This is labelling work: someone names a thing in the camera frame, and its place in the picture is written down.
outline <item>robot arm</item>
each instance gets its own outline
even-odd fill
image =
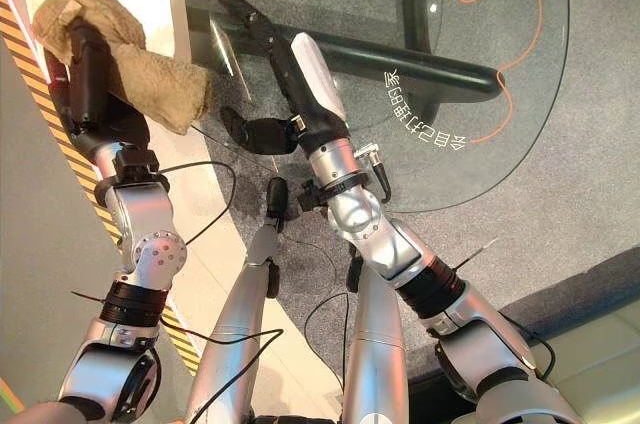
[[[390,187],[377,147],[354,153],[344,108],[313,39],[301,33],[289,45],[247,2],[220,1],[269,56],[294,114],[292,140],[303,148],[319,184],[305,185],[299,197],[303,210],[327,206],[333,229],[439,339],[440,362],[460,393],[478,402],[478,422],[581,422],[560,394],[538,379],[531,350],[502,315],[405,224],[385,217],[365,188],[366,174],[354,157],[368,157],[388,198]]]
[[[70,141],[102,179],[96,200],[122,234],[122,269],[89,325],[58,402],[38,404],[11,422],[133,422],[160,384],[154,350],[158,322],[187,250],[173,226],[168,182],[147,149],[144,117],[108,93],[108,44],[80,18],[68,31],[74,56],[70,79],[65,66],[47,53],[50,92]]]

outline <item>black wire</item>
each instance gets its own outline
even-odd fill
[[[159,171],[161,174],[166,174],[167,172],[178,171],[180,169],[186,169],[186,168],[195,167],[195,166],[206,166],[206,165],[221,166],[221,167],[224,167],[225,169],[227,169],[231,173],[231,178],[233,179],[233,182],[231,184],[231,194],[229,195],[229,200],[227,201],[227,204],[224,207],[224,209],[222,210],[222,212],[220,212],[220,214],[218,214],[216,217],[214,217],[213,220],[209,224],[207,224],[199,232],[197,232],[195,236],[193,236],[191,239],[189,239],[185,243],[185,245],[187,245],[187,246],[189,244],[191,244],[193,241],[195,241],[202,234],[204,234],[207,231],[207,229],[209,229],[211,226],[213,226],[216,222],[218,222],[218,220],[222,216],[224,216],[224,214],[229,210],[229,207],[231,206],[231,203],[233,202],[233,197],[236,194],[236,183],[237,183],[237,180],[238,180],[237,176],[236,176],[236,173],[235,173],[235,171],[233,170],[233,168],[229,164],[227,164],[225,162],[220,162],[220,161],[190,162],[188,164],[181,164],[179,166],[168,167],[166,169],[162,169],[161,171]]]
[[[271,169],[270,167],[267,167],[263,164],[260,164],[257,161],[254,161],[253,159],[251,159],[250,157],[247,157],[246,155],[244,155],[241,152],[237,152],[235,150],[233,150],[232,148],[230,148],[228,145],[226,145],[223,142],[220,142],[219,140],[217,140],[215,137],[213,137],[211,134],[208,134],[206,132],[204,132],[202,129],[194,126],[193,124],[191,124],[191,128],[197,132],[199,132],[203,137],[209,139],[212,142],[215,142],[216,144],[218,144],[219,146],[223,147],[225,150],[231,152],[232,154],[235,154],[237,157],[239,157],[240,159],[244,159],[247,162],[250,162],[251,164],[253,164],[254,166],[258,166],[261,167],[262,169],[265,169],[267,171],[269,171],[271,174],[278,174],[275,170]]]
[[[553,350],[553,347],[551,347],[551,344],[549,344],[547,341],[545,341],[540,336],[540,334],[538,334],[537,332],[532,331],[529,328],[523,326],[522,324],[520,324],[515,319],[512,319],[511,317],[507,316],[503,312],[500,312],[500,314],[502,315],[502,317],[504,317],[511,324],[513,324],[518,329],[520,329],[522,332],[527,334],[527,336],[529,336],[530,339],[538,341],[540,344],[542,344],[544,347],[547,348],[547,351],[549,351],[549,365],[547,366],[545,371],[540,375],[540,379],[542,379],[543,381],[546,381],[547,378],[551,375],[551,371],[553,371],[553,368],[556,365],[556,352]]]
[[[271,344],[278,337],[280,337],[284,333],[284,330],[282,330],[282,329],[273,329],[271,331],[265,331],[265,333],[271,333],[271,334],[275,333],[275,335],[271,339],[269,339],[267,342],[265,342],[264,346],[262,346],[260,349],[258,349],[258,352],[255,353],[255,355],[251,358],[251,360],[247,363],[246,366],[244,366],[235,376],[233,376],[231,379],[229,379],[224,386],[222,386],[220,389],[218,389],[216,391],[216,393],[209,398],[209,400],[204,404],[204,406],[202,406],[198,410],[198,412],[196,412],[196,414],[193,416],[191,421],[189,421],[190,424],[195,424],[196,421],[198,419],[200,419],[200,417],[202,417],[202,414],[205,413],[205,411],[209,408],[209,406],[211,406],[211,404],[218,397],[220,397],[220,395],[222,395],[222,393],[224,391],[229,389],[229,387],[231,387],[238,379],[240,379],[251,368],[251,366],[253,366],[253,364],[258,360],[260,355],[267,349],[269,344]]]
[[[153,391],[151,392],[149,400],[147,401],[147,405],[144,408],[145,411],[149,409],[149,407],[151,407],[153,400],[156,398],[156,395],[160,390],[160,383],[162,382],[162,364],[160,363],[160,356],[158,355],[158,351],[156,351],[156,349],[152,347],[151,349],[149,349],[149,352],[151,352],[153,360],[156,361],[156,383],[153,386]]]
[[[345,319],[344,319],[344,332],[343,332],[343,341],[342,341],[342,381],[340,381],[340,378],[338,377],[338,375],[335,373],[335,371],[331,368],[331,366],[329,364],[327,364],[327,361],[325,361],[322,356],[320,356],[320,354],[318,354],[316,352],[316,350],[313,348],[313,346],[311,345],[311,342],[309,341],[309,337],[307,336],[307,327],[309,325],[309,321],[311,320],[311,317],[322,307],[324,306],[327,302],[331,301],[332,299],[335,299],[336,297],[340,297],[340,296],[345,296],[345,298],[347,299],[347,312],[345,315]],[[322,301],[320,301],[318,303],[318,305],[316,305],[316,307],[313,308],[313,310],[309,313],[309,315],[307,316],[307,318],[304,321],[304,328],[303,328],[303,332],[302,334],[304,335],[304,340],[307,342],[307,346],[309,346],[309,349],[311,349],[311,352],[313,352],[316,357],[318,359],[320,359],[320,361],[329,368],[329,370],[331,371],[331,373],[333,374],[333,376],[336,378],[336,381],[338,381],[338,384],[340,384],[340,389],[342,389],[342,392],[344,392],[344,376],[345,376],[345,362],[346,362],[346,351],[347,351],[347,323],[349,320],[349,294],[346,292],[340,292],[338,294],[334,294],[333,296],[329,296],[326,299],[323,299]]]
[[[344,393],[344,385],[346,384],[347,374],[347,324],[349,324],[349,293],[344,295],[347,301],[347,310],[344,313],[344,328],[342,330],[342,392]]]
[[[186,334],[191,334],[192,336],[196,336],[199,337],[200,339],[204,339],[205,341],[209,341],[213,344],[221,344],[221,345],[227,345],[227,344],[237,344],[238,342],[242,342],[242,341],[246,341],[247,339],[253,339],[254,337],[260,337],[260,336],[265,336],[267,334],[273,334],[274,332],[281,330],[281,329],[271,329],[270,331],[261,331],[261,332],[257,332],[255,334],[250,334],[248,336],[244,336],[241,337],[239,339],[234,339],[233,341],[218,341],[216,339],[213,339],[211,337],[205,336],[204,334],[200,334],[199,332],[196,331],[192,331],[191,329],[185,329],[184,327],[180,327],[180,326],[176,326],[174,324],[171,324],[169,322],[166,321],[166,319],[162,316],[160,316],[160,322],[168,327],[169,329],[173,329],[175,331],[180,331],[180,332],[184,332]]]
[[[287,241],[291,241],[291,242],[295,242],[296,244],[301,244],[303,246],[310,246],[313,247],[314,249],[319,250],[324,257],[327,259],[327,261],[329,262],[329,265],[331,266],[331,268],[333,269],[333,284],[331,284],[331,287],[329,288],[329,292],[331,292],[331,290],[333,289],[333,287],[336,285],[336,283],[338,282],[338,268],[336,267],[335,262],[333,262],[333,259],[331,259],[331,257],[329,257],[329,254],[327,253],[327,251],[325,251],[322,247],[317,246],[316,244],[313,244],[312,242],[306,242],[306,241],[299,241],[297,239],[294,239],[291,236],[288,236],[287,234],[285,234],[284,232],[281,234],[282,237],[284,237]]]
[[[84,299],[88,299],[90,301],[96,301],[99,302],[101,304],[104,304],[104,299],[100,299],[99,297],[93,297],[93,296],[88,296],[86,294],[82,294],[81,292],[76,292],[76,291],[70,291],[71,294],[78,296],[78,297],[82,297]]]

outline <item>rag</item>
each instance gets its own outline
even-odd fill
[[[33,18],[33,33],[58,60],[71,64],[67,26],[81,17],[111,48],[109,91],[177,134],[186,134],[211,102],[209,72],[145,49],[142,25],[118,0],[45,0]]]

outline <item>gray carpet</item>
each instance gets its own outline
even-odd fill
[[[208,9],[211,1],[187,0],[187,5]],[[252,1],[287,24],[393,45],[401,41],[399,10],[394,0]],[[514,50],[522,50],[522,36],[526,32],[519,26],[530,26],[531,13],[514,14],[513,9],[530,8],[533,1],[488,0],[474,9],[478,14],[467,8],[462,14],[453,0],[438,2],[443,9],[442,25],[439,37],[432,39],[438,41],[439,55],[498,66],[512,58]],[[566,0],[544,2],[548,26],[545,29],[549,30],[541,36],[537,51],[507,74],[518,106],[512,122],[514,132],[505,132],[500,141],[487,144],[490,147],[474,158],[475,167],[464,167],[450,156],[432,161],[418,155],[420,165],[405,167],[412,176],[409,184],[415,182],[421,188],[418,204],[424,207],[414,208],[452,205],[487,190],[533,144],[551,106],[563,58]],[[640,156],[636,146],[640,118],[633,109],[638,91],[635,74],[639,58],[634,48],[640,9],[636,0],[571,0],[570,10],[569,52],[560,92],[549,120],[524,162],[500,185],[474,200],[440,211],[397,216],[406,220],[451,264],[498,237],[490,250],[461,271],[498,307],[582,273],[638,244]],[[498,19],[504,26],[483,27],[484,20],[489,19],[493,23]],[[206,37],[192,34],[192,38],[194,54],[202,53],[207,46]],[[242,66],[254,99],[259,99],[265,111],[283,108],[266,63],[259,58],[243,58]],[[384,92],[382,83],[348,76],[339,76],[338,84],[348,112],[358,102],[377,106],[380,92]],[[464,108],[464,112],[473,109],[465,122],[479,126],[474,129],[478,132],[499,122],[505,109],[503,101],[482,106],[482,109]],[[456,107],[443,105],[438,119],[454,123],[456,112]],[[223,142],[225,136],[214,121],[214,118],[205,120],[203,126]],[[410,152],[399,144],[396,136],[385,140],[383,132],[373,135],[383,145],[385,156],[389,153],[396,156],[387,162],[397,186],[401,177],[397,156]],[[239,157],[217,143],[210,143],[210,152],[214,158],[235,161],[240,187],[233,218],[248,241],[261,220],[263,189],[272,175],[271,163],[267,159]],[[297,182],[306,173],[299,156],[292,161],[276,162],[289,176],[296,176]],[[457,169],[459,178],[456,184],[447,186],[451,181],[451,175],[447,174],[451,172],[449,167]],[[440,181],[441,175],[448,179]],[[223,187],[229,185],[225,178],[221,178],[221,183]],[[400,193],[400,197],[410,203],[406,195]],[[286,239],[282,242],[279,301],[294,322],[302,326],[316,302],[343,286],[346,245],[333,236],[320,215],[313,213],[291,222],[286,232],[289,237],[314,244],[326,253]],[[312,342],[336,369],[340,366],[343,312],[344,304],[336,300],[310,326]],[[425,350],[429,340],[404,306],[402,314],[410,355],[408,368],[411,375],[416,375],[431,365]]]

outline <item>hazard tape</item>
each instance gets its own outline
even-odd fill
[[[11,0],[0,0],[0,35],[4,38],[4,42],[13,57],[13,61],[22,75],[22,79],[31,92],[31,96],[38,106],[40,114],[47,122],[53,139],[73,170],[82,191],[87,199],[91,201],[96,215],[102,222],[109,237],[111,237],[114,243],[117,243],[121,237],[120,231],[115,225],[111,214],[100,207],[93,194],[95,186],[98,184],[95,170],[91,163],[73,148],[73,145],[64,132],[60,117],[49,95],[46,78],[32,51],[33,46],[30,46],[30,42],[20,26],[17,13],[12,7]],[[165,305],[162,316],[167,322],[174,326],[185,327],[175,305],[171,302]],[[185,332],[176,331],[168,327],[165,327],[165,330],[187,370],[192,376],[195,376],[198,365],[200,364],[200,352],[197,350],[191,337]]]

